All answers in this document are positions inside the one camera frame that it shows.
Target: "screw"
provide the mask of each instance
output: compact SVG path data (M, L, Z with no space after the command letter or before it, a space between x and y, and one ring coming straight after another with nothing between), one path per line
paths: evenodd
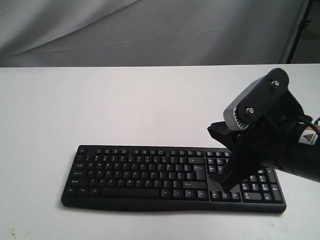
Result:
M255 110L252 107L247 107L245 113L248 115L252 115L255 113Z
M273 88L277 88L277 87L279 87L279 85L280 85L280 83L279 83L278 81L272 81L272 82L271 82L271 86L272 86Z

